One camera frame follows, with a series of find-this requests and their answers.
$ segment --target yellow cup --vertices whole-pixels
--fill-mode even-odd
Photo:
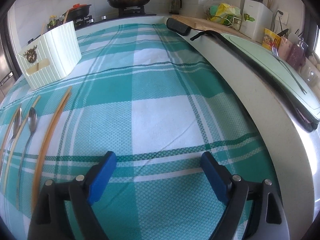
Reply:
[[[281,37],[272,32],[271,30],[264,29],[264,36],[262,41],[262,47],[271,50],[272,47],[277,49],[280,46]]]

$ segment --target wall outlet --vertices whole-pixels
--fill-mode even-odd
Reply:
[[[279,9],[279,11],[282,11],[282,12],[283,12],[283,15],[281,15],[281,14],[278,12],[277,15],[276,15],[276,21],[279,21],[279,16],[280,16],[281,23],[287,24],[288,18],[289,18],[289,13],[288,13],[288,12],[285,12],[285,11],[283,11],[283,10],[281,10],[281,9]]]

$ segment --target stove burner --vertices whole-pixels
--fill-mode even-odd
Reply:
[[[88,15],[87,17],[73,21],[73,23],[75,26],[75,30],[78,30],[87,25],[93,24],[94,20],[92,19],[92,15]]]
[[[138,6],[137,9],[119,8],[119,18],[127,16],[145,15],[144,6]]]

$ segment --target food label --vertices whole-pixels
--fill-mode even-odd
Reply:
[[[244,14],[244,20],[245,21],[250,21],[250,22],[254,22],[255,21],[255,19],[253,18],[253,17],[250,17],[250,15],[249,14]]]

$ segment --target green cutting board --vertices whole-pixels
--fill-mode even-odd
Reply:
[[[294,78],[288,73],[286,68],[273,57],[272,52],[263,48],[261,45],[253,43],[251,41],[242,39],[240,37],[230,35],[227,33],[221,34],[228,41],[236,45],[246,55],[257,62],[263,67],[283,88],[287,90],[292,96],[294,96],[303,106],[313,115],[316,119],[320,120],[320,103],[317,97],[314,95],[311,88],[305,83],[300,75],[286,62],[284,62],[292,74],[305,89],[307,94],[304,94]]]

